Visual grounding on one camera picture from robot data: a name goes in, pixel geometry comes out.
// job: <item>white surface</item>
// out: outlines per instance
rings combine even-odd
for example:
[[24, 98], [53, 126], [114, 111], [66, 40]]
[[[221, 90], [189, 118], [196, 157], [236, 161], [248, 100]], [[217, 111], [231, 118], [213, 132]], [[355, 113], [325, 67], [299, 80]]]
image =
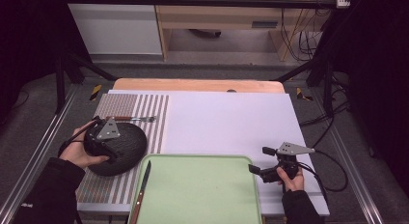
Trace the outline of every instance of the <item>white surface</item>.
[[70, 4], [91, 54], [162, 55], [153, 6]]
[[[287, 94], [110, 91], [110, 94], [169, 95], [163, 154], [241, 154], [261, 169], [277, 165], [262, 147], [278, 149], [283, 142], [305, 146]], [[307, 154], [298, 161], [313, 167]], [[305, 173], [305, 189], [320, 215], [329, 215], [316, 180]], [[257, 177], [263, 215], [283, 214], [282, 188]]]

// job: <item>person's right hand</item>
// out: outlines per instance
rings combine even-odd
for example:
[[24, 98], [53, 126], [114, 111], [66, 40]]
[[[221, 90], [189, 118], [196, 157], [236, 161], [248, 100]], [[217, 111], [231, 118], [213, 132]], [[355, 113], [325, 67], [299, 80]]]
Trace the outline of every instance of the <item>person's right hand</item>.
[[289, 191], [290, 189], [291, 191], [304, 190], [304, 176], [301, 167], [298, 167], [298, 173], [293, 180], [288, 177], [286, 171], [281, 167], [277, 168], [277, 173], [282, 179], [282, 181], [279, 182], [279, 185], [284, 183], [286, 185], [286, 191]]

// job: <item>hand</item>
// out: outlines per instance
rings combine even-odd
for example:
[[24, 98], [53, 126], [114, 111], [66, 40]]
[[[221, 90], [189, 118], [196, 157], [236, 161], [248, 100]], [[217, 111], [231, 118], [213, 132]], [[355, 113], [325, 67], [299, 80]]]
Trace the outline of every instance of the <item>hand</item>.
[[286, 191], [289, 191], [290, 189], [291, 191], [304, 190], [304, 176], [301, 167], [298, 167], [298, 173], [293, 180], [288, 177], [286, 171], [281, 167], [277, 168], [277, 173], [282, 179], [282, 181], [279, 182], [279, 185], [284, 183], [286, 185]]
[[[86, 125], [77, 128], [72, 135], [78, 133], [78, 131], [84, 128], [85, 126]], [[68, 147], [66, 147], [66, 149], [60, 155], [61, 159], [68, 160], [71, 163], [83, 169], [93, 164], [102, 163], [103, 161], [109, 159], [109, 157], [106, 155], [90, 156], [85, 152], [84, 150], [85, 132], [86, 131], [78, 135], [78, 137], [76, 137], [75, 140], [73, 140], [72, 143], [70, 143]]]

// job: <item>metal bracket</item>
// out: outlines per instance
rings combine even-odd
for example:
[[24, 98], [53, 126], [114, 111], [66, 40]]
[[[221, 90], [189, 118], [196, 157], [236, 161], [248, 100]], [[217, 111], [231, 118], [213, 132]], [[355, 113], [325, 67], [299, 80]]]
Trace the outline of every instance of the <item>metal bracket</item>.
[[284, 142], [280, 149], [277, 150], [277, 154], [297, 155], [297, 154], [313, 154], [315, 149], [310, 149], [304, 146], [291, 144]]
[[99, 135], [96, 137], [97, 140], [108, 140], [120, 137], [121, 134], [118, 130], [117, 123], [113, 118], [109, 119], [106, 122], [105, 126], [99, 132]]

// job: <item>metal rail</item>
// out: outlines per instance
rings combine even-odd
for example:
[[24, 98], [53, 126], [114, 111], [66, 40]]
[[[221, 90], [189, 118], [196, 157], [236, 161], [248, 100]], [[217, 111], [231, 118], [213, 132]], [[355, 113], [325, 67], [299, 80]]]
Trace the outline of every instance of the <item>metal rail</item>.
[[70, 90], [68, 91], [66, 105], [63, 107], [60, 114], [54, 116], [53, 120], [48, 126], [47, 131], [45, 132], [44, 136], [37, 145], [37, 148], [34, 151], [33, 156], [31, 157], [23, 173], [21, 174], [20, 178], [15, 184], [13, 191], [10, 193], [2, 209], [0, 209], [1, 224], [10, 223], [10, 221], [12, 220], [14, 213], [19, 206], [19, 203], [23, 199], [26, 190], [28, 189], [36, 172], [38, 171], [40, 164], [48, 148], [51, 145], [51, 142], [53, 141], [59, 127], [61, 126], [61, 123], [64, 120], [64, 117], [67, 115], [79, 86], [80, 85], [78, 84], [71, 85]]
[[[315, 90], [312, 90], [314, 98], [320, 98], [320, 94]], [[322, 113], [325, 113], [322, 105], [317, 101], [319, 109]], [[358, 199], [359, 204], [361, 205], [364, 216], [366, 217], [369, 224], [382, 224], [383, 219], [379, 213], [378, 208], [370, 196], [370, 193], [365, 185], [364, 180], [361, 177], [361, 174], [358, 172], [357, 167], [355, 166], [351, 156], [348, 153], [345, 145], [342, 142], [341, 136], [338, 133], [338, 130], [335, 126], [332, 126], [329, 133], [334, 141], [334, 146], [337, 151], [338, 157], [340, 158], [341, 163], [344, 165], [346, 173], [349, 178], [349, 184], [355, 192], [355, 195]]]
[[303, 0], [52, 0], [68, 4], [166, 5], [335, 10], [336, 2]]

